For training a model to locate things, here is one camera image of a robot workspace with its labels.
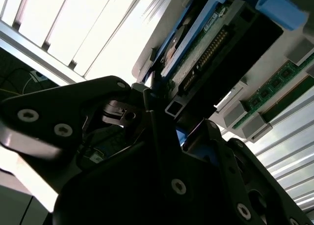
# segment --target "ram module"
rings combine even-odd
[[[314,53],[310,55],[301,65],[297,66],[290,60],[287,61],[259,90],[257,90],[247,101],[243,101],[248,113],[240,119],[232,128],[238,128],[278,91],[280,91],[290,80],[299,74],[314,60]]]

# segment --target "circuit board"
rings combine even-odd
[[[226,14],[232,2],[233,0],[228,0],[224,4],[220,4],[217,6],[215,12],[211,16],[211,18],[208,20],[208,22],[204,25],[203,29],[200,31],[197,37],[194,39],[191,46],[189,47],[189,49],[184,54],[183,58],[180,60],[179,64],[175,68],[173,74],[171,75],[167,83],[165,84],[166,95],[170,93],[178,84],[180,84],[180,81],[186,74],[186,71],[191,67],[190,62],[187,62],[187,61],[191,59],[191,57],[195,59],[196,57],[199,57],[202,55],[203,50],[198,52],[197,48],[200,46],[201,43],[204,42],[203,38],[205,37],[205,35],[212,32],[211,28],[217,23],[217,21],[222,20],[222,18]]]
[[[290,60],[287,61],[259,90],[257,90],[247,101],[243,102],[248,113],[232,128],[238,128],[313,60],[314,53],[299,66]]]

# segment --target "screw head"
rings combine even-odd
[[[69,137],[73,133],[73,129],[65,123],[59,123],[54,127],[54,133],[61,137]]]
[[[240,142],[239,140],[236,141],[236,144],[237,144],[238,146],[240,146],[241,148],[243,148],[243,143]]]
[[[122,83],[122,82],[118,82],[117,84],[118,84],[119,87],[126,88],[126,85],[124,83]]]
[[[291,225],[299,225],[299,224],[297,223],[297,221],[294,220],[293,218],[290,218],[290,223],[291,223]]]
[[[213,128],[217,128],[217,125],[214,122],[210,122],[210,124]]]
[[[180,179],[172,179],[171,186],[172,189],[179,195],[184,195],[186,193],[186,186]]]
[[[18,112],[18,118],[23,122],[31,123],[39,119],[39,114],[35,110],[23,109]]]
[[[251,219],[251,213],[249,209],[242,203],[237,204],[236,206],[238,212],[240,215],[245,219],[245,220],[250,220]]]

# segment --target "electronic chip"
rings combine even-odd
[[[286,78],[289,77],[291,74],[292,74],[292,71],[291,71],[290,69],[286,69],[286,70],[284,70],[284,71],[281,73],[281,76],[286,79]]]
[[[275,79],[275,80],[271,83],[271,85],[272,85],[273,88],[276,88],[276,87],[279,86],[280,83],[281,83],[281,80],[280,80],[280,79]]]
[[[261,102],[258,98],[254,99],[251,104],[253,107],[257,106],[259,104],[259,102]]]
[[[262,98],[265,98],[266,96],[268,96],[269,95],[269,91],[268,90],[263,90],[262,92],[261,92],[261,97]]]

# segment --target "label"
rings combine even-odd
[[[216,12],[214,12],[213,15],[211,16],[211,18],[207,21],[207,23],[204,26],[205,32],[207,32],[210,29],[210,27],[217,20],[217,18],[218,18],[218,14]]]
[[[97,152],[95,152],[90,158],[91,161],[98,164],[99,162],[103,161],[104,159],[98,155]]]

